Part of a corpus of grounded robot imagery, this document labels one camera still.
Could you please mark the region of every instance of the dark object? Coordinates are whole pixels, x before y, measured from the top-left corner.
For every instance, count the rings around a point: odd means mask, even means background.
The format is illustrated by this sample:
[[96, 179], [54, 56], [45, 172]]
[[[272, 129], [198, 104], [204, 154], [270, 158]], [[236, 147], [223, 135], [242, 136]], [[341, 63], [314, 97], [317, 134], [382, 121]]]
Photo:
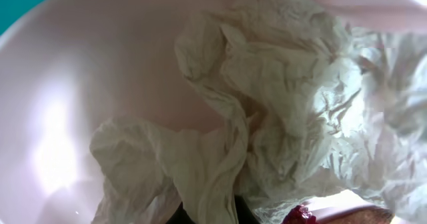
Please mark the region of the dark object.
[[319, 224], [316, 217], [308, 211], [307, 207], [298, 205], [285, 217], [282, 224]]
[[[238, 213], [239, 223], [242, 224], [260, 224], [254, 217], [249, 207], [246, 205], [242, 197], [235, 196], [236, 211]], [[171, 219], [166, 224], [195, 224], [187, 215], [183, 205], [179, 205], [178, 210], [173, 214]]]

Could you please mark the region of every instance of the plastic bag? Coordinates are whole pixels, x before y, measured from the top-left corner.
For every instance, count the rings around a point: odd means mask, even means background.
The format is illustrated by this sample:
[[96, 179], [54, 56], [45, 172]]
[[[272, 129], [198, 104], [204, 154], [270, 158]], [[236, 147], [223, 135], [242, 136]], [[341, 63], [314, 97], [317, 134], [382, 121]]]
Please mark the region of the plastic bag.
[[352, 27], [310, 0], [196, 15], [177, 40], [179, 66], [226, 124], [103, 125], [91, 144], [105, 175], [93, 223], [158, 223], [151, 205], [160, 220], [180, 200], [197, 223], [237, 223], [234, 194], [262, 223], [281, 223], [295, 204], [343, 189], [420, 223], [425, 40]]

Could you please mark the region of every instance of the white bowl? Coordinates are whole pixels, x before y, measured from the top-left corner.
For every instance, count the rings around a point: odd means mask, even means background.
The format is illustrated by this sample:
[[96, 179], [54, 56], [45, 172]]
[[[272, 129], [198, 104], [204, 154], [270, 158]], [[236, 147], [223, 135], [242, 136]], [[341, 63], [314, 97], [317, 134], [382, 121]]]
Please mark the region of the white bowl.
[[[114, 115], [176, 130], [219, 127], [218, 115], [181, 78], [173, 40], [191, 12], [230, 1], [48, 0], [2, 35], [4, 224], [90, 223], [102, 176], [88, 145], [93, 130]], [[318, 1], [338, 13], [357, 6], [355, 0]], [[418, 13], [423, 1], [393, 5]]]

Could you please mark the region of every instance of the crumpled plastic bag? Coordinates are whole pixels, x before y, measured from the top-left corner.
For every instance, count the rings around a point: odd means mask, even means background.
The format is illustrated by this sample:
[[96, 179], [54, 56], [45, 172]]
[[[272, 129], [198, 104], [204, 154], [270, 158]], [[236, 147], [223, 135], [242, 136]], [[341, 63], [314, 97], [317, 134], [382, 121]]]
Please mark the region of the crumpled plastic bag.
[[176, 42], [183, 77], [223, 118], [211, 133], [133, 117], [103, 124], [93, 224], [164, 223], [180, 201], [200, 224], [261, 223], [350, 189], [427, 219], [427, 38], [353, 27], [310, 0], [239, 0], [192, 17]]

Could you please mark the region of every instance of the red object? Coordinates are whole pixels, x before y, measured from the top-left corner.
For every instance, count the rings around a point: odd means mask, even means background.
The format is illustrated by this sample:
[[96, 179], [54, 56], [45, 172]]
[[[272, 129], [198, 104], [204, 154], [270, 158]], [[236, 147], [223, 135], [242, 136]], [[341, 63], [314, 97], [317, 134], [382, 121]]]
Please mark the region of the red object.
[[316, 217], [308, 211], [307, 207], [298, 205], [285, 217], [282, 224], [319, 224]]

